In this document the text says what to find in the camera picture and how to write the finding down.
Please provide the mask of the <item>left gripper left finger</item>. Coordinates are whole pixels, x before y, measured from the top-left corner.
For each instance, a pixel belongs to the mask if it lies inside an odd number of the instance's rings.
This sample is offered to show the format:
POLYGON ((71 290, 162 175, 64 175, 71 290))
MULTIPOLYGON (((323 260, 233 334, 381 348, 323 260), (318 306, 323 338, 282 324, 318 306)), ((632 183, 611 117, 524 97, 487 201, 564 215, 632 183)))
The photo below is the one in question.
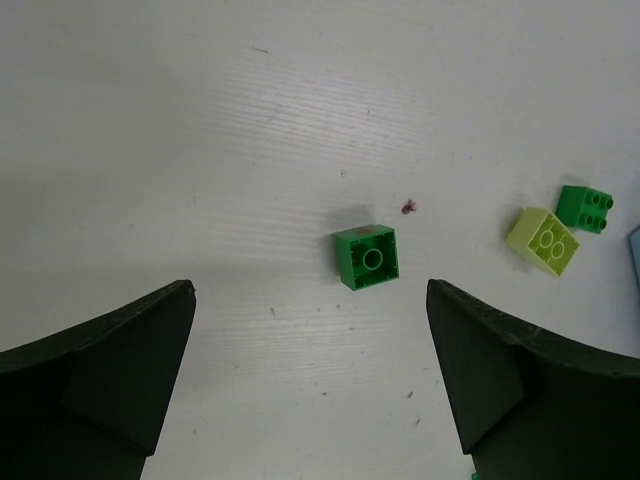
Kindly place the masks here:
POLYGON ((138 479, 153 456, 196 310, 178 280, 1 354, 4 479, 138 479))

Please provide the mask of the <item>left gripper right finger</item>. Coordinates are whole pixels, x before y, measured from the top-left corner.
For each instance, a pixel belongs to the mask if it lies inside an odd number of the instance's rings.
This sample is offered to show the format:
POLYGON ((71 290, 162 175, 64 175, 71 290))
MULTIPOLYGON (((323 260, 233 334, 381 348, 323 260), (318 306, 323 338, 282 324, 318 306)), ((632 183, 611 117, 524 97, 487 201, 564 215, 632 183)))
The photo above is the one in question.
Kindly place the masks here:
POLYGON ((506 314, 445 280, 426 311, 481 479, 636 479, 639 361, 506 314))

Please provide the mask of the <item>small green lego brick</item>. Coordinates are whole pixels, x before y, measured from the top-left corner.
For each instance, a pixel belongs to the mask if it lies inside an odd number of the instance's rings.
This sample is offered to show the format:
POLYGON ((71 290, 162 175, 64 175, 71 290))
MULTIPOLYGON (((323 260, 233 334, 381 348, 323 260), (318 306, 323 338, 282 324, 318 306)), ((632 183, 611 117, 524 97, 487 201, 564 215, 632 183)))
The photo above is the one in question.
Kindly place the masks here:
POLYGON ((341 282, 352 291, 399 277, 396 232, 384 225, 364 225, 333 234, 341 282))

